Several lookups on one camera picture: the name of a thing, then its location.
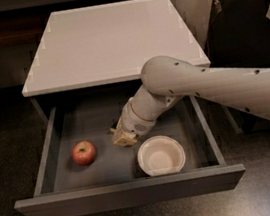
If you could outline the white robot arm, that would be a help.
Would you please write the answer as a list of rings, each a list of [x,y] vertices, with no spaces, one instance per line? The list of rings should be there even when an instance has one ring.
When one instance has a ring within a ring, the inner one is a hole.
[[[134,145],[185,95],[270,120],[270,68],[206,68],[155,56],[141,70],[142,86],[124,106],[113,132],[117,146]]]

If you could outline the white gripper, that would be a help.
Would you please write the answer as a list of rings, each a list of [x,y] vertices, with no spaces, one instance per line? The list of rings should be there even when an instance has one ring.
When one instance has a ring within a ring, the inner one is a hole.
[[[110,126],[110,132],[113,133],[113,144],[116,146],[133,146],[138,141],[138,138],[147,135],[156,125],[154,120],[144,120],[136,114],[132,105],[133,100],[132,97],[129,99],[122,110],[119,120]]]

